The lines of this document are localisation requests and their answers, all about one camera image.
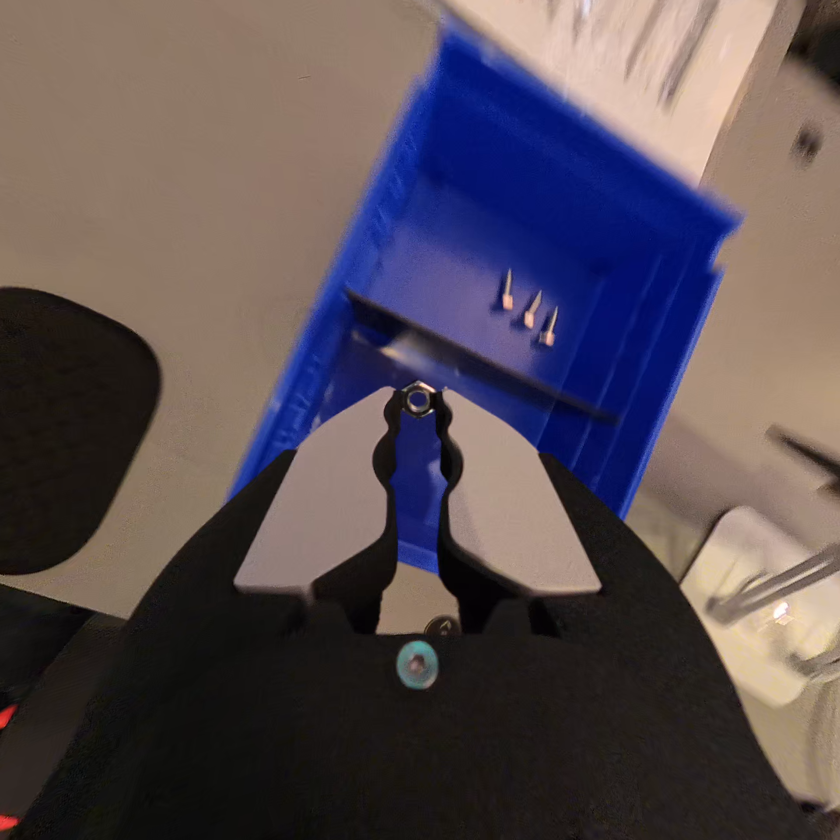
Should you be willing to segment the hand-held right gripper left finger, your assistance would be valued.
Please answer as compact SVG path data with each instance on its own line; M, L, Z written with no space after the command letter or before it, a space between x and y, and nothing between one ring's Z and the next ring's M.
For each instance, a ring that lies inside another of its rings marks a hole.
M238 592L378 618L396 573L401 396L383 387L301 443L234 577Z

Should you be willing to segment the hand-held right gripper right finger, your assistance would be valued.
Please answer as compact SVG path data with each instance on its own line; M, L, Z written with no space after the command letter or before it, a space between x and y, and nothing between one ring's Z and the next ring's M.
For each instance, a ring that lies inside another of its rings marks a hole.
M434 396L446 481L437 528L441 581L460 618L499 602L593 595L602 582L536 447L453 390Z

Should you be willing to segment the blue plastic bin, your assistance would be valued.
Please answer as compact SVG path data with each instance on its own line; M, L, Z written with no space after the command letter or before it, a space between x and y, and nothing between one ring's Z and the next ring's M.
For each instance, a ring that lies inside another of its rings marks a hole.
M229 496L382 387L448 388L629 512L740 220L585 116L466 28L447 25L360 200ZM513 310L501 285L512 269ZM354 317L348 286L405 319L593 403L432 363L400 364ZM533 330L522 313L542 304ZM538 345L559 307L552 348Z

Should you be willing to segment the white foam tray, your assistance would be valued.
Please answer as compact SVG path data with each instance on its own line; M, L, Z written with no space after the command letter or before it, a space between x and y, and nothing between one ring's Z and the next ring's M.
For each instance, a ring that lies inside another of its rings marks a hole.
M838 543L813 552L750 507L723 514L680 589L733 683L790 705L839 672Z

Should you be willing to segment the black wrist rest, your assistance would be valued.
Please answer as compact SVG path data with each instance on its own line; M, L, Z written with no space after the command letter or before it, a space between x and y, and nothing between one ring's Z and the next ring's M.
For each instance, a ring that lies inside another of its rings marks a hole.
M141 336L42 290L1 289L1 572L61 564L99 529L153 418Z

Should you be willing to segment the black bin divider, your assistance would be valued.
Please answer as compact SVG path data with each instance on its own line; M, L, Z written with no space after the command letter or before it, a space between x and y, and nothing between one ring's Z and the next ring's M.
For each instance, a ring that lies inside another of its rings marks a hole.
M508 365L489 360L465 345L447 339L383 307L348 286L344 286L342 292L350 301L353 315L358 321L379 333L390 336L389 345L397 346L397 360L400 364L429 366L436 363L452 370L461 370L465 376L494 382L496 387L505 390L511 390L513 383L517 383L522 390L551 397L555 402L599 423L617 427L623 420L620 415L611 413L576 395L563 392L529 375L514 371Z

